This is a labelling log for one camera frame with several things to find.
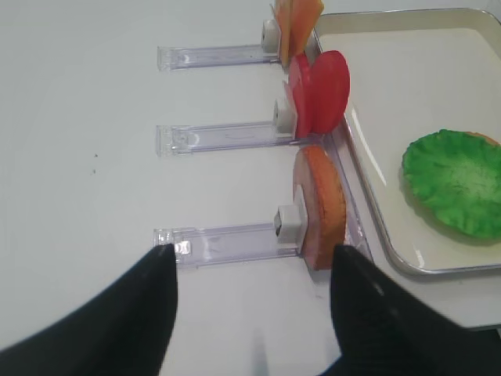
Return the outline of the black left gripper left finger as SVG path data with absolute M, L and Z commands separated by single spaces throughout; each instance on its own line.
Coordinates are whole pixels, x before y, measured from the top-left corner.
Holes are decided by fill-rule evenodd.
M 91 301 L 2 350 L 1 373 L 158 375 L 177 308 L 174 246 L 156 246 Z

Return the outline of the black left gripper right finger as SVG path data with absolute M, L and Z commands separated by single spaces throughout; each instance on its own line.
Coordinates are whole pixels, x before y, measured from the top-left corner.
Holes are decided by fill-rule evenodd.
M 500 343 L 434 311 L 351 245 L 333 250 L 330 313 L 341 355 L 326 375 L 498 375 Z

